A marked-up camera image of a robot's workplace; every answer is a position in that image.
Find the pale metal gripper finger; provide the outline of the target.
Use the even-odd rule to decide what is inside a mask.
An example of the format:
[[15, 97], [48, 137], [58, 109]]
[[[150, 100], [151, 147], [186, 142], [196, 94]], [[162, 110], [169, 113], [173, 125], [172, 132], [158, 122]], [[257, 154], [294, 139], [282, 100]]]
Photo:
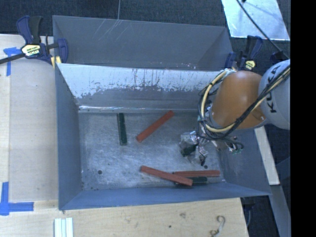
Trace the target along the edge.
[[198, 145], [197, 134], [195, 131], [183, 133], [180, 138], [179, 147], [183, 157], [187, 157], [195, 152]]
[[198, 153], [199, 153], [200, 165], [204, 166], [207, 155], [208, 155], [208, 151], [205, 149], [204, 146], [198, 146]]

